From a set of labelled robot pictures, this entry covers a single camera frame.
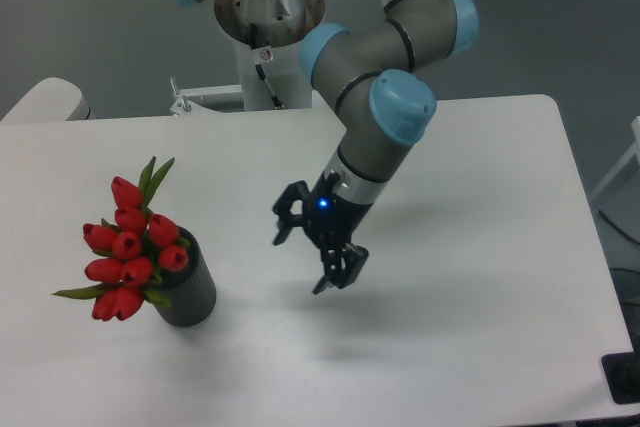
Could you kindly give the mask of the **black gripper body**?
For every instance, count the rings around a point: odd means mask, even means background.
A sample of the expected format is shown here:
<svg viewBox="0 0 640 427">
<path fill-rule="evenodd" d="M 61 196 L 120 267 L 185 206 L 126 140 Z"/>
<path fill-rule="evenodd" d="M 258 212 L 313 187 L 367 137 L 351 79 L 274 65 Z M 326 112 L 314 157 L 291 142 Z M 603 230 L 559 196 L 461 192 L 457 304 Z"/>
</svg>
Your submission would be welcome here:
<svg viewBox="0 0 640 427">
<path fill-rule="evenodd" d="M 352 239 L 372 204 L 357 204 L 337 194 L 327 194 L 318 182 L 302 197 L 302 227 L 307 237 L 321 251 L 342 250 Z"/>
</svg>

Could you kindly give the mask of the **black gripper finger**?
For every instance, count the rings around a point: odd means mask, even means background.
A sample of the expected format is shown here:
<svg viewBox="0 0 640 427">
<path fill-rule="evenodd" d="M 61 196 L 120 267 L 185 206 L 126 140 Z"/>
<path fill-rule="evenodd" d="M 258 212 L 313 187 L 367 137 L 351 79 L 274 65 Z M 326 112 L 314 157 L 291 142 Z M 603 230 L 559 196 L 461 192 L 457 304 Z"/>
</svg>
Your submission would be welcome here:
<svg viewBox="0 0 640 427">
<path fill-rule="evenodd" d="M 318 295 L 329 287 L 344 289 L 353 284 L 369 257 L 369 251 L 361 246 L 347 242 L 338 248 L 320 248 L 324 274 L 313 288 Z"/>
<path fill-rule="evenodd" d="M 304 212 L 294 214 L 292 206 L 296 201 L 304 203 L 309 196 L 308 186 L 305 181 L 297 181 L 289 184 L 272 207 L 273 213 L 278 217 L 276 234 L 273 244 L 281 245 L 286 241 L 293 228 L 305 225 Z"/>
</svg>

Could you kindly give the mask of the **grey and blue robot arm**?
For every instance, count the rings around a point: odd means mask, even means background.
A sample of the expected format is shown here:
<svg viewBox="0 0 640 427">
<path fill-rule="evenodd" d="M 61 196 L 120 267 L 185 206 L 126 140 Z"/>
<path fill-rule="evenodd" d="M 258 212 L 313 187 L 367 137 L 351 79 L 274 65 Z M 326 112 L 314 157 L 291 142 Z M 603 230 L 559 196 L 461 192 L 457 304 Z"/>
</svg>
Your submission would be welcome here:
<svg viewBox="0 0 640 427">
<path fill-rule="evenodd" d="M 368 257 L 353 232 L 436 111 L 433 92 L 414 70 L 475 42 L 476 7 L 472 0 L 381 0 L 383 23 L 354 35 L 313 20 L 311 0 L 215 2 L 231 37 L 258 50 L 296 46 L 301 73 L 345 127 L 316 184 L 288 185 L 273 207 L 276 244 L 298 227 L 318 248 L 324 272 L 316 290 L 345 288 Z"/>
</svg>

